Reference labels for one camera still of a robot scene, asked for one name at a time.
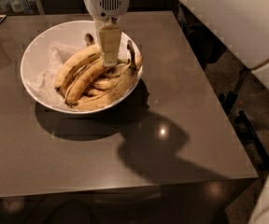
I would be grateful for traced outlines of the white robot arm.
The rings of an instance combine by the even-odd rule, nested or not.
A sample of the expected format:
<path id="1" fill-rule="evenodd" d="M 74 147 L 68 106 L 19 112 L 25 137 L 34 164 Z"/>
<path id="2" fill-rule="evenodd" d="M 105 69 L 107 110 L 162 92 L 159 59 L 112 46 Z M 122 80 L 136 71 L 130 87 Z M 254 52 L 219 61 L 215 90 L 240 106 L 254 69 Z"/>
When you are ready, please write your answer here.
<path id="1" fill-rule="evenodd" d="M 269 0 L 178 0 L 269 90 Z M 248 224 L 269 224 L 269 175 Z"/>

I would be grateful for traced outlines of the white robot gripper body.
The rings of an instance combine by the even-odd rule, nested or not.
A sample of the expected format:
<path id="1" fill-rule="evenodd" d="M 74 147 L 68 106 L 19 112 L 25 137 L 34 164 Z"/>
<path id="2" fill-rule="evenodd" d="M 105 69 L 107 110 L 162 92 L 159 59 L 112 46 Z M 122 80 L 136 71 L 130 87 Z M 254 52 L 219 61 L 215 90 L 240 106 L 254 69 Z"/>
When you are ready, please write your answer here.
<path id="1" fill-rule="evenodd" d="M 118 21 L 128 10 L 130 0 L 84 0 L 95 22 Z"/>

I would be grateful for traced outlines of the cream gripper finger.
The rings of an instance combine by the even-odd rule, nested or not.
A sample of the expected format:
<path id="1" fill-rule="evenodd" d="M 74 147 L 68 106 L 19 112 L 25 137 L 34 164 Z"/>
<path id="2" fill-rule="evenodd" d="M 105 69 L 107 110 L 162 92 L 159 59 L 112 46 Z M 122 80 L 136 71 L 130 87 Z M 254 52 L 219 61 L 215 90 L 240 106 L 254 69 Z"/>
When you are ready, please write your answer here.
<path id="1" fill-rule="evenodd" d="M 118 63 L 121 28 L 116 21 L 111 19 L 96 20 L 95 26 L 104 64 L 108 67 L 115 66 Z"/>

